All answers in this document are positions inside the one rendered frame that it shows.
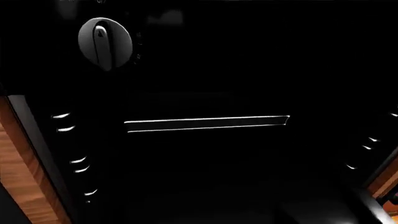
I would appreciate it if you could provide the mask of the grey round oven knob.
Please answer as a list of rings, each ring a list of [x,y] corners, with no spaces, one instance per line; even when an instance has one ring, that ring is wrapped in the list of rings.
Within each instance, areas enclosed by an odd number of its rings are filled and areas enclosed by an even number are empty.
[[[104,17],[92,18],[82,25],[78,45],[84,57],[105,72],[122,67],[133,54],[127,29]]]

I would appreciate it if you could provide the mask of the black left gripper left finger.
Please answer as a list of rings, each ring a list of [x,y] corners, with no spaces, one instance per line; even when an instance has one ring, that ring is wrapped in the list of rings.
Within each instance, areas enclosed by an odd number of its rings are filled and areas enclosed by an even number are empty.
[[[0,224],[31,224],[11,195],[0,183]]]

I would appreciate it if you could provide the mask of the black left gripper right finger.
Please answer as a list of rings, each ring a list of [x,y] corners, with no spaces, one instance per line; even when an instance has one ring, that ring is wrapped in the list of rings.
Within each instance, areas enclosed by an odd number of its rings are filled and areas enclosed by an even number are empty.
[[[348,204],[358,224],[396,224],[382,206],[364,190],[350,188]]]

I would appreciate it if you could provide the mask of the black oven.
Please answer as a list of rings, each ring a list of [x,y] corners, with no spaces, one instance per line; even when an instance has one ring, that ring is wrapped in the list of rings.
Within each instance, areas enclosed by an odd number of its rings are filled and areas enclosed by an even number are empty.
[[[108,72],[97,17],[133,43]],[[398,156],[398,0],[0,0],[0,96],[72,224],[358,224],[348,190]]]

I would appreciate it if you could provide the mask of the brown wooden cabinet panel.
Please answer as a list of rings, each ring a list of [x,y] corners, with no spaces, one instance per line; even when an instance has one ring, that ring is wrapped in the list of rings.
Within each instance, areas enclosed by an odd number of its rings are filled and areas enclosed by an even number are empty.
[[[31,224],[72,224],[5,96],[0,96],[0,184]]]
[[[374,198],[385,196],[398,184],[398,156],[371,182],[368,191]]]

